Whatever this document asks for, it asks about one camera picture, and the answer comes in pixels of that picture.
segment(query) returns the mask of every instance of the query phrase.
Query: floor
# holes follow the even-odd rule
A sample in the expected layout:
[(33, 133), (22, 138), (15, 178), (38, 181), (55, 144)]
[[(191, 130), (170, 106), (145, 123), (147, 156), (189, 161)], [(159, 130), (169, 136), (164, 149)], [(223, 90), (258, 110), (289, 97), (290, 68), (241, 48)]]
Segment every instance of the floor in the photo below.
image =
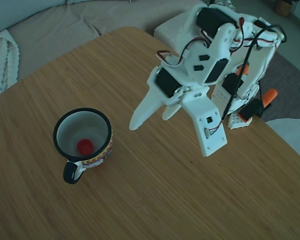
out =
[(288, 42), (281, 44), (278, 52), (300, 70), (300, 22), (296, 17), (282, 17), (272, 10), (271, 0), (232, 0), (238, 12), (259, 16), (271, 24), (280, 24)]

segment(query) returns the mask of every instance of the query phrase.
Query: wooden table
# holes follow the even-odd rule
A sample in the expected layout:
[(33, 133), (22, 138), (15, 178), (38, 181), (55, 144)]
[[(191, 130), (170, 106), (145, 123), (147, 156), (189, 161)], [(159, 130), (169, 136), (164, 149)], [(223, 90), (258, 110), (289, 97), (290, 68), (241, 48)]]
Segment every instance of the wooden table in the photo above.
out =
[[(121, 28), (0, 95), (0, 240), (300, 240), (300, 157), (262, 120), (208, 158), (183, 110), (128, 129), (165, 48)], [(70, 185), (52, 133), (80, 107), (108, 116), (114, 147)]]

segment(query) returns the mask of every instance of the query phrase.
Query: black mug rim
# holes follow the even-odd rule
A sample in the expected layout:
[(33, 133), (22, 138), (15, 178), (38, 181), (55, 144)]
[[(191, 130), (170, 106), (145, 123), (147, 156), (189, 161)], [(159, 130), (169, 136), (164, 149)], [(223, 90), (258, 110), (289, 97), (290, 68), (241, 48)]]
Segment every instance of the black mug rim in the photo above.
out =
[[(98, 114), (100, 117), (103, 118), (103, 120), (105, 121), (107, 127), (108, 127), (108, 136), (104, 142), (104, 144), (102, 145), (101, 148), (98, 149), (98, 151), (88, 155), (88, 156), (71, 156), (67, 153), (65, 153), (64, 151), (62, 151), (62, 149), (59, 147), (58, 145), (58, 141), (57, 141), (57, 132), (58, 129), (61, 125), (61, 123), (70, 115), (78, 113), (78, 112), (93, 112), (95, 114)], [(70, 162), (76, 163), (76, 162), (80, 162), (80, 161), (85, 161), (85, 160), (89, 160), (92, 159), (96, 156), (98, 156), (100, 153), (103, 152), (103, 150), (106, 149), (106, 147), (108, 146), (110, 139), (111, 139), (111, 135), (112, 135), (112, 128), (111, 128), (111, 124), (109, 119), (106, 117), (106, 115), (104, 115), (101, 111), (93, 109), (93, 108), (89, 108), (89, 107), (81, 107), (81, 108), (77, 108), (74, 110), (71, 110), (69, 112), (67, 112), (65, 115), (63, 115), (58, 122), (56, 123), (54, 130), (53, 130), (53, 143), (54, 143), (54, 147), (56, 148), (56, 150), (65, 158), (67, 158)]]

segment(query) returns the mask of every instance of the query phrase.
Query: black mug handle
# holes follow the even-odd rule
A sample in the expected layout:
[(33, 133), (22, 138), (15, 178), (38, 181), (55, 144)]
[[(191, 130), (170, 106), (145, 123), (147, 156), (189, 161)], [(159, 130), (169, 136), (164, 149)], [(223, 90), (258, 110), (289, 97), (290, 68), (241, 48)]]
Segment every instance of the black mug handle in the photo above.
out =
[(78, 165), (72, 161), (68, 161), (63, 170), (63, 179), (68, 184), (76, 184), (82, 176), (84, 171), (81, 171), (80, 175), (76, 177), (76, 172), (78, 170)]

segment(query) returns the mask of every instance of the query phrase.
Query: white knit blanket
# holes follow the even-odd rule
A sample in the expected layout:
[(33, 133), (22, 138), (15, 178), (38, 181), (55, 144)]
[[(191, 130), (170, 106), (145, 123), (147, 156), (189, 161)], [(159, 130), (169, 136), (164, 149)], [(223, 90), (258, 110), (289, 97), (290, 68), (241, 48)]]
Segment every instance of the white knit blanket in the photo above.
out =
[(18, 81), (19, 48), (8, 30), (0, 32), (0, 94)]

